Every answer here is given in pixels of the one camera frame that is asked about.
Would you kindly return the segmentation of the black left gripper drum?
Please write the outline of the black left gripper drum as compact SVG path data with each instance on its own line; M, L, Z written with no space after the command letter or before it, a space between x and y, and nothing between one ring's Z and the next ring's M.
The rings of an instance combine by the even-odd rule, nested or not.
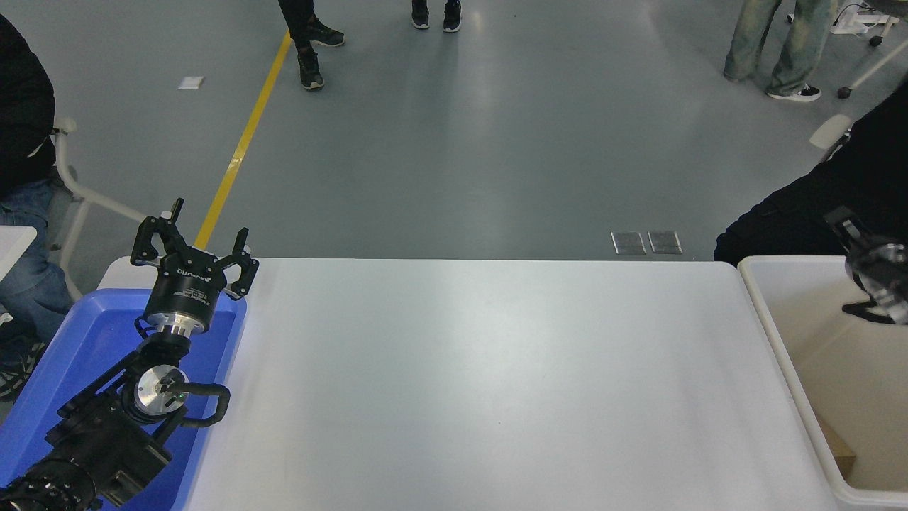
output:
M215 272L217 256L195 248L168 253L157 265L157 278L145 307L145 322L164 324L168 317L210 324L225 285Z

